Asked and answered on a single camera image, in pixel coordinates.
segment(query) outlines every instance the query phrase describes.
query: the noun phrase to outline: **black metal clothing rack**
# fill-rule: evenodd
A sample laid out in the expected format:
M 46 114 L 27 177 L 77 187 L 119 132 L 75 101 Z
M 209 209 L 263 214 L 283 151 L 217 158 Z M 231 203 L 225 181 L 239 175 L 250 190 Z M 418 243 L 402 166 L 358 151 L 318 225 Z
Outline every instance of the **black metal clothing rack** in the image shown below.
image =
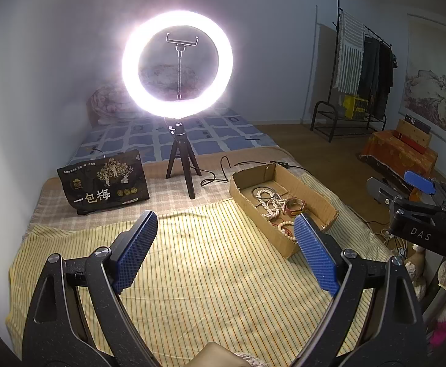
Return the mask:
M 376 117 L 373 117 L 371 113 L 366 113 L 366 118 L 362 120 L 357 119 L 350 119 L 347 117 L 339 117 L 339 113 L 337 112 L 337 108 L 330 103 L 330 97 L 332 95 L 332 88 L 334 86 L 334 76 L 335 76 L 335 69 L 337 64 L 337 52 L 339 50 L 339 22 L 340 22 L 340 12 L 342 12 L 343 9 L 340 8 L 340 0 L 337 0 L 337 23 L 335 25 L 337 36 L 335 41 L 335 54 L 334 54 L 334 68 L 332 69 L 332 78 L 330 80 L 330 89 L 328 92 L 327 101 L 318 101 L 317 104 L 314 107 L 313 111 L 313 118 L 312 123 L 310 125 L 310 131 L 317 130 L 321 132 L 322 134 L 326 135 L 328 137 L 328 141 L 332 142 L 332 139 L 334 136 L 351 136 L 351 135 L 368 135 L 369 133 L 374 132 L 372 128 L 370 128 L 371 123 L 383 123 L 382 131 L 385 129 L 386 126 L 386 115 L 383 115 L 383 119 L 380 120 Z M 379 41 L 387 45 L 391 49 L 391 44 L 386 43 L 377 33 L 372 31 L 368 26 L 364 26 L 368 31 L 370 31 L 374 36 L 378 38 Z M 331 110 L 319 110 L 319 107 L 321 105 L 325 105 L 330 107 Z M 326 117 L 329 120 L 332 120 L 332 125 L 330 126 L 319 126 L 317 127 L 315 125 L 315 121 L 317 119 L 317 114 L 320 114 L 324 117 Z M 365 131 L 361 132 L 355 132 L 358 129 L 362 130 L 364 127 L 362 126 L 337 126 L 337 123 L 339 121 L 343 121 L 346 123 L 365 123 Z

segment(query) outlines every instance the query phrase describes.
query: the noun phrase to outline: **orange floral cloth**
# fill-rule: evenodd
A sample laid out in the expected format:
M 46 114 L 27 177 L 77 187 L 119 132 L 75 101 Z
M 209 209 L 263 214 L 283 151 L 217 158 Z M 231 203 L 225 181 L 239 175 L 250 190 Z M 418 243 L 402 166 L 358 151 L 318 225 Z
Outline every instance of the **orange floral cloth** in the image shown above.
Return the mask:
M 374 132 L 369 137 L 360 157 L 373 157 L 403 178 L 405 171 L 413 171 L 426 178 L 432 175 L 437 152 L 427 148 L 424 154 L 393 136 L 393 131 Z

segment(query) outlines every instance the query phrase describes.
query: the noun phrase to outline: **silver bolt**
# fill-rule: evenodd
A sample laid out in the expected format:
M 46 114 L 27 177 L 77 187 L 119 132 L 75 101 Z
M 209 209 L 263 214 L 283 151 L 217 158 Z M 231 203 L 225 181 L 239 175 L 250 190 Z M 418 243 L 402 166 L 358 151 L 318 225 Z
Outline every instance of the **silver bolt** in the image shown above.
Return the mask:
M 399 257 L 397 257 L 397 256 L 394 256 L 391 259 L 391 262 L 393 262 L 393 264 L 395 264 L 396 266 L 402 266 L 403 265 L 403 261 Z
M 351 249 L 345 249 L 344 256 L 348 259 L 354 259 L 357 258 L 357 252 Z
M 60 254 L 51 254 L 48 257 L 48 262 L 50 264 L 54 264 L 55 262 L 58 262 L 60 260 Z
M 109 252 L 109 250 L 106 247 L 99 247 L 97 250 L 94 251 L 95 256 L 104 256 Z

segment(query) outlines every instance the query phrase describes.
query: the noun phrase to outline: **ring light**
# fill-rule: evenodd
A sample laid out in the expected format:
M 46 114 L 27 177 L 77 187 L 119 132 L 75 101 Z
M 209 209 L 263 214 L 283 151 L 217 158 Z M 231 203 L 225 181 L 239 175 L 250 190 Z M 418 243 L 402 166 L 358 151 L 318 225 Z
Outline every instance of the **ring light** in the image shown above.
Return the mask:
M 209 36 L 218 53 L 218 69 L 212 84 L 194 99 L 161 101 L 141 84 L 138 67 L 143 49 L 159 31 L 172 26 L 195 27 Z M 178 119 L 210 107 L 223 94 L 231 76 L 233 55 L 230 41 L 211 19 L 190 11 L 171 11 L 139 26 L 129 37 L 123 53 L 122 75 L 129 95 L 144 110 L 157 116 Z

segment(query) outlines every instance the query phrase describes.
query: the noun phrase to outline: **blue gripper pad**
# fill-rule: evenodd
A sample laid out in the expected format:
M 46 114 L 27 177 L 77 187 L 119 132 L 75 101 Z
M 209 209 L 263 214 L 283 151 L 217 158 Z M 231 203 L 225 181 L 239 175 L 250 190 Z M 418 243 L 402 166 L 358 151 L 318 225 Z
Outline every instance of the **blue gripper pad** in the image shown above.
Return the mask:
M 320 288 L 335 296 L 340 288 L 335 263 L 303 215 L 295 218 L 295 238 Z
M 417 189 L 420 189 L 427 195 L 432 195 L 435 193 L 434 184 L 413 171 L 406 171 L 405 175 L 403 175 L 403 179 L 406 183 L 415 186 Z
M 120 233 L 112 244 L 111 262 L 114 263 L 114 268 L 110 269 L 110 273 L 113 278 L 112 288 L 116 294 L 121 294 L 123 289 L 133 284 L 155 240 L 157 230 L 156 214 L 153 211 L 146 211 L 128 232 Z

